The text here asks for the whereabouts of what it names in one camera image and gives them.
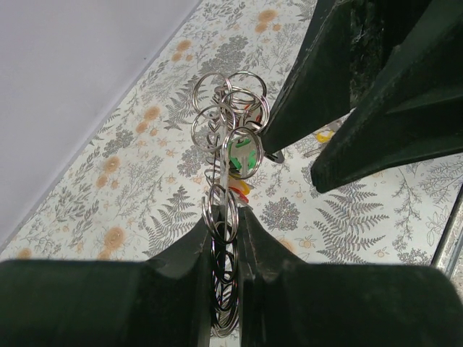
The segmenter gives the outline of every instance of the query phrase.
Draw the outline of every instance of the wall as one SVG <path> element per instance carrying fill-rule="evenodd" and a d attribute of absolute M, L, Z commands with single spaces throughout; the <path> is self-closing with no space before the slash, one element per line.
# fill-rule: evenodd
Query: wall
<path fill-rule="evenodd" d="M 0 1 L 0 244 L 197 3 Z"/>

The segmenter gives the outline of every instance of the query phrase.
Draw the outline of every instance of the bunch of rings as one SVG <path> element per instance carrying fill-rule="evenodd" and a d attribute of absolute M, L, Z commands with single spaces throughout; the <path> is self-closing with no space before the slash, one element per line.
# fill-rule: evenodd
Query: bunch of rings
<path fill-rule="evenodd" d="M 205 80 L 223 81 L 214 88 L 212 105 L 201 108 L 204 99 L 201 87 Z M 261 86 L 261 93 L 237 87 L 233 78 L 251 77 Z M 207 197 L 203 197 L 203 218 L 212 238 L 213 263 L 213 334 L 228 336 L 238 323 L 238 284 L 237 284 L 237 231 L 238 203 L 229 191 L 228 180 L 244 180 L 253 176 L 262 163 L 264 152 L 257 136 L 266 127 L 270 107 L 266 99 L 267 87 L 264 81 L 252 72 L 236 72 L 228 77 L 218 72 L 203 75 L 193 89 L 192 104 L 197 116 L 192 123 L 193 143 L 207 153 L 209 164 L 204 171 L 210 188 Z M 239 171 L 230 169 L 229 154 L 231 147 L 243 143 L 253 144 L 253 162 L 248 168 Z M 220 218 L 214 220 L 213 205 L 220 207 Z"/>

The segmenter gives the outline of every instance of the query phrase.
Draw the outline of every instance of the white wall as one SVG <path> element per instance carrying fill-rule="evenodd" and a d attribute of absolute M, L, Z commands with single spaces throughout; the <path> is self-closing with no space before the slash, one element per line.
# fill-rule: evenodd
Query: white wall
<path fill-rule="evenodd" d="M 198 0 L 0 0 L 0 244 Z"/>

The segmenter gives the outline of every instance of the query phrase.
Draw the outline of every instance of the floral tablecloth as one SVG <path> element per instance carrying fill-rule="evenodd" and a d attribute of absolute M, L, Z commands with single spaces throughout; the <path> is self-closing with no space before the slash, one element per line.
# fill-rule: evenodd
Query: floral tablecloth
<path fill-rule="evenodd" d="M 193 85 L 209 71 L 250 70 L 272 103 L 315 4 L 204 0 L 0 259 L 145 260 L 188 232 L 208 188 L 205 156 L 190 139 Z M 285 150 L 283 165 L 266 160 L 250 180 L 250 205 L 267 230 L 308 262 L 428 264 L 463 182 L 462 156 L 320 195 L 310 183 L 313 158 L 303 157 L 317 146 L 306 137 Z M 332 233 L 333 225 L 344 228 Z M 237 333 L 212 346 L 238 346 Z"/>

